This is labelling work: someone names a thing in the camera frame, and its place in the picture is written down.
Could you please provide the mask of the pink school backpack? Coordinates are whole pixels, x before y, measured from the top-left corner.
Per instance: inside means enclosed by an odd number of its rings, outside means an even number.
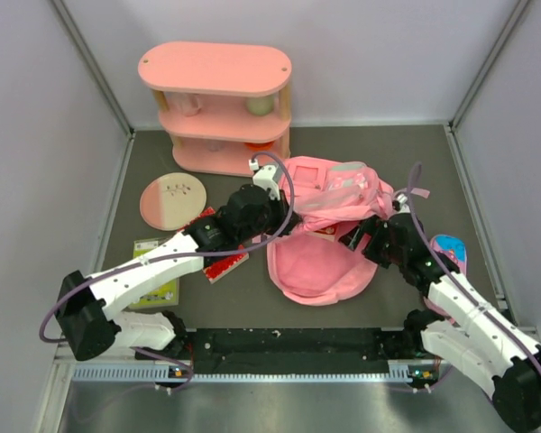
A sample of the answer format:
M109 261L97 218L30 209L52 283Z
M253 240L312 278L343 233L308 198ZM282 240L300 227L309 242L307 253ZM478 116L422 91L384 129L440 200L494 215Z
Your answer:
M302 305L326 306L358 295L377 266L338 240L368 217L391 217L397 191L363 162L298 156L285 165L288 173L279 185L302 221L290 235L267 245L270 279ZM334 224L341 228L334 242L307 234Z

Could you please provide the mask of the red cartoon book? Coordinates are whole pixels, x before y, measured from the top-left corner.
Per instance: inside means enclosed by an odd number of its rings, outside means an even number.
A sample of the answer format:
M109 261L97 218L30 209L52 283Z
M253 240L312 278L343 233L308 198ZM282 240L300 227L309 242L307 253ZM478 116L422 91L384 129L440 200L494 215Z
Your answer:
M329 242L334 242L341 236L341 228L339 224L334 224L308 232L307 234Z

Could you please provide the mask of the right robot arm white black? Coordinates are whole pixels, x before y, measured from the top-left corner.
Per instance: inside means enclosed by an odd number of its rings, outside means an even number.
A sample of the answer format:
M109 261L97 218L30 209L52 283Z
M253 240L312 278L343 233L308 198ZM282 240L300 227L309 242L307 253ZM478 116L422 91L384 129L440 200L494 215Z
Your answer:
M414 310L402 343L415 357L446 360L487 395L515 432L541 428L541 342L507 320L470 284L458 265L435 251L409 213L371 216L340 238L352 251L387 268L443 310Z

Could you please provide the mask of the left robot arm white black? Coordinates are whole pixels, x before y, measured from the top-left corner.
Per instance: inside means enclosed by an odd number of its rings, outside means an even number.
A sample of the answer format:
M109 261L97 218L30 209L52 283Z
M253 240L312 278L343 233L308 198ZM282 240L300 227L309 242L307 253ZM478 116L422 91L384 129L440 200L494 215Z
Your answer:
M127 336L144 336L144 346L177 357L187 344L179 325L164 314L135 316L129 306L172 280L249 252L246 242L255 237L289 235L300 221L285 192L272 198L267 189L243 185L215 213L196 218L148 253L96 276L65 276L54 317L78 361L100 356Z

